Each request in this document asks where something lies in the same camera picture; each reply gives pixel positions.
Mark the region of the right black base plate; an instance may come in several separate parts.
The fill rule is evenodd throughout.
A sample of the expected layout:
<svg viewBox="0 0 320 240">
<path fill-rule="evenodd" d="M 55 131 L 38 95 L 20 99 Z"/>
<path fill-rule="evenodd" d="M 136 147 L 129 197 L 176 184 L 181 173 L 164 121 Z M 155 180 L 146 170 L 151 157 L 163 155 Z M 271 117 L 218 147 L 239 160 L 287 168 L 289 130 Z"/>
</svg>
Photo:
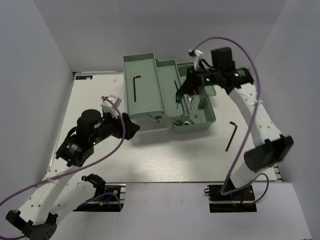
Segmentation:
<svg viewBox="0 0 320 240">
<path fill-rule="evenodd" d="M 257 207 L 253 187 L 249 186 L 229 195 L 221 195 L 222 185 L 208 185 L 204 194 L 208 196 L 210 213 L 255 213 Z"/>
</svg>

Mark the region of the large silver ratchet wrench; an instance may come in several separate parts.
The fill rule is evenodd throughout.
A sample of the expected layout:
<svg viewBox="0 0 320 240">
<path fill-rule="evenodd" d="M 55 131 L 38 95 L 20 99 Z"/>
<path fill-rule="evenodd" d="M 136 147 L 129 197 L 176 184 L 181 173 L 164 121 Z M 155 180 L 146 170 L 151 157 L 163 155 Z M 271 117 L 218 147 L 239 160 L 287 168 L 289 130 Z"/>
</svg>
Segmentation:
<svg viewBox="0 0 320 240">
<path fill-rule="evenodd" d="M 188 95 L 188 107 L 189 107 L 190 111 L 192 112 L 193 117 L 195 119 L 197 119 L 198 115 L 196 114 L 194 106 L 193 106 L 193 99 L 194 99 L 194 95 L 193 94 L 189 94 Z"/>
</svg>

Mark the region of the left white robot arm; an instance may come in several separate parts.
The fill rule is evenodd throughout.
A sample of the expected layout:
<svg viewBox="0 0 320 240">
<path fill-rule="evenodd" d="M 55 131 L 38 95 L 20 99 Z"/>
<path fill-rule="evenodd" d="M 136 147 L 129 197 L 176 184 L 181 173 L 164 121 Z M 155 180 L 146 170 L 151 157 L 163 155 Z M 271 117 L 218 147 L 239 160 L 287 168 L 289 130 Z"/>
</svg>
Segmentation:
<svg viewBox="0 0 320 240">
<path fill-rule="evenodd" d="M 105 196 L 105 181 L 91 173 L 81 179 L 80 186 L 71 191 L 68 200 L 56 202 L 71 177 L 93 155 L 94 147 L 108 137 L 130 140 L 139 130 L 140 126 L 125 112 L 83 111 L 56 151 L 56 160 L 41 183 L 36 184 L 29 199 L 19 209 L 10 210 L 5 219 L 30 240 L 49 240 L 58 222 L 90 198 L 84 197 L 84 193 L 96 200 Z"/>
</svg>

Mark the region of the dark hex key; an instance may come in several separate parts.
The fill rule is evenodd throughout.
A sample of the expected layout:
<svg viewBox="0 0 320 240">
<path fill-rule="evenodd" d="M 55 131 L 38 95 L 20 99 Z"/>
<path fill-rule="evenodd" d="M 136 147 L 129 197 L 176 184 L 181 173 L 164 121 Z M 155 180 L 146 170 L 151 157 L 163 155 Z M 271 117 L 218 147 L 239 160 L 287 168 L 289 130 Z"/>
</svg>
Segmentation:
<svg viewBox="0 0 320 240">
<path fill-rule="evenodd" d="M 234 127 L 234 129 L 233 129 L 233 132 L 232 132 L 232 134 L 231 134 L 231 136 L 230 136 L 230 139 L 229 139 L 229 141 L 228 141 L 228 143 L 227 143 L 227 146 L 226 146 L 226 148 L 225 148 L 225 151 L 226 151 L 226 152 L 228 152 L 228 150 L 230 149 L 231 143 L 232 143 L 232 141 L 233 141 L 233 139 L 234 139 L 234 137 L 235 137 L 235 134 L 236 134 L 236 132 L 237 132 L 237 129 L 238 129 L 238 125 L 237 125 L 235 122 L 230 121 L 229 124 L 232 125 L 232 126 Z"/>
<path fill-rule="evenodd" d="M 133 77 L 132 81 L 133 81 L 133 99 L 134 102 L 137 102 L 137 90 L 136 90 L 136 79 L 141 78 L 141 75 L 136 75 Z"/>
<path fill-rule="evenodd" d="M 176 80 L 174 81 L 174 84 L 175 84 L 175 88 L 176 88 L 175 101 L 176 101 L 177 105 L 181 105 L 181 108 L 183 111 L 183 115 L 181 117 L 186 120 L 188 117 L 188 105 L 187 105 L 187 102 L 185 101 L 184 97 L 180 93 L 178 93 L 179 87 L 178 87 Z"/>
</svg>

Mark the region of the green toolbox with clear lid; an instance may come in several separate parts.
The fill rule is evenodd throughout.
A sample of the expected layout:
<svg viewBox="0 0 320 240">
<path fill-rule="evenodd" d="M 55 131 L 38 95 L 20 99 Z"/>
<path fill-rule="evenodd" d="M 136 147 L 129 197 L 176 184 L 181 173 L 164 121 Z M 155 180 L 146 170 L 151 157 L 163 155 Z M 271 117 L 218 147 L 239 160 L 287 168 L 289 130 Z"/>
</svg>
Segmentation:
<svg viewBox="0 0 320 240">
<path fill-rule="evenodd" d="M 200 95 L 193 97 L 197 118 L 187 104 L 187 118 L 176 104 L 176 86 L 184 83 L 192 62 L 178 63 L 175 60 L 157 60 L 155 54 L 143 53 L 123 57 L 126 111 L 130 119 L 140 125 L 141 130 L 151 131 L 173 127 L 176 133 L 191 133 L 208 130 L 216 121 L 210 97 L 216 95 L 213 86 L 206 87 Z M 133 77 L 136 79 L 136 102 L 134 102 Z"/>
</svg>

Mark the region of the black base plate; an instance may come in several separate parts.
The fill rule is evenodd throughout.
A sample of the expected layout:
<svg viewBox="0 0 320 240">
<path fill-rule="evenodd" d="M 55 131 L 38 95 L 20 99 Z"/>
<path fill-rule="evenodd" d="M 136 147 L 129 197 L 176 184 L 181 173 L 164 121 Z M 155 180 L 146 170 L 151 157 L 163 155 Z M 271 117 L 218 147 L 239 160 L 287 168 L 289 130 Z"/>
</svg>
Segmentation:
<svg viewBox="0 0 320 240">
<path fill-rule="evenodd" d="M 208 185 L 204 194 L 208 196 L 210 213 L 255 213 L 257 207 L 253 187 L 249 186 L 229 195 L 221 195 L 222 185 Z"/>
<path fill-rule="evenodd" d="M 104 192 L 96 193 L 92 201 L 82 203 L 74 212 L 119 213 L 126 198 L 126 184 L 106 184 Z"/>
</svg>

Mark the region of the green stubby screwdriver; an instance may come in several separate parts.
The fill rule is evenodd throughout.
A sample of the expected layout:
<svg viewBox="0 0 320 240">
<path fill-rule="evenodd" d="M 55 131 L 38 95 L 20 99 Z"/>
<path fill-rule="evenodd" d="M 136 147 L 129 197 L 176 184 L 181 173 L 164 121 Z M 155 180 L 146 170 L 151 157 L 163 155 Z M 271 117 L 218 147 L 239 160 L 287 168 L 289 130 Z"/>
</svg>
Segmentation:
<svg viewBox="0 0 320 240">
<path fill-rule="evenodd" d="M 179 108 L 179 104 L 181 103 L 181 96 L 180 95 L 176 95 L 175 96 L 175 102 L 176 102 L 176 108 Z"/>
</svg>

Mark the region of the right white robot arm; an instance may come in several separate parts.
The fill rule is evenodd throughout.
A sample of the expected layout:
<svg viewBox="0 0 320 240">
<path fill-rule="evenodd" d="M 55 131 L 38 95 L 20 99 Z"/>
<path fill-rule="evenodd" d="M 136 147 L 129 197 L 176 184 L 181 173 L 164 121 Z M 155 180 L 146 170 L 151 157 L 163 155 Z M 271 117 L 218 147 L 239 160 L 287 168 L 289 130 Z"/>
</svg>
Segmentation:
<svg viewBox="0 0 320 240">
<path fill-rule="evenodd" d="M 265 169 L 286 157 L 294 141 L 275 126 L 260 100 L 258 79 L 247 68 L 236 68 L 231 48 L 212 50 L 212 65 L 198 49 L 188 54 L 193 66 L 187 69 L 186 79 L 175 94 L 176 102 L 181 102 L 184 95 L 199 95 L 207 86 L 219 86 L 239 109 L 252 137 L 254 148 L 244 152 L 244 162 L 237 169 L 228 171 L 220 190 L 221 195 L 236 200 Z"/>
</svg>

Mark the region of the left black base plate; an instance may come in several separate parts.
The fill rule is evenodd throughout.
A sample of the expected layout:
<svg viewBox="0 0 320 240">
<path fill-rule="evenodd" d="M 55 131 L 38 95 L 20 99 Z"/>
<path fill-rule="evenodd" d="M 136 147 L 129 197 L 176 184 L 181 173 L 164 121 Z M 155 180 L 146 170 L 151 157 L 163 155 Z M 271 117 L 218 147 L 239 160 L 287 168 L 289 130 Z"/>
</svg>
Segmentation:
<svg viewBox="0 0 320 240">
<path fill-rule="evenodd" d="M 104 192 L 96 193 L 92 201 L 82 203 L 74 212 L 119 213 L 126 198 L 126 184 L 106 184 Z"/>
</svg>

